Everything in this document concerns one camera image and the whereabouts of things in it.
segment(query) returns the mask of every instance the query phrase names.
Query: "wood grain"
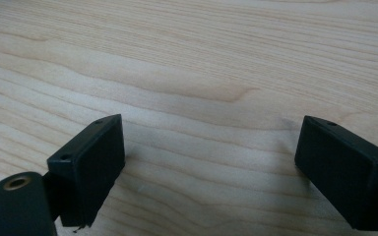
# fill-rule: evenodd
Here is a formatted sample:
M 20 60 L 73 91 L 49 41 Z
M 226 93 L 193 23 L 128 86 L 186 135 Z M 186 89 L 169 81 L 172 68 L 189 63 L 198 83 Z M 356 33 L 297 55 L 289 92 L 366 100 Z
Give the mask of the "wood grain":
M 293 163 L 304 115 L 378 145 L 378 1 L 0 0 L 0 180 L 116 113 L 126 167 L 59 235 L 378 235 Z

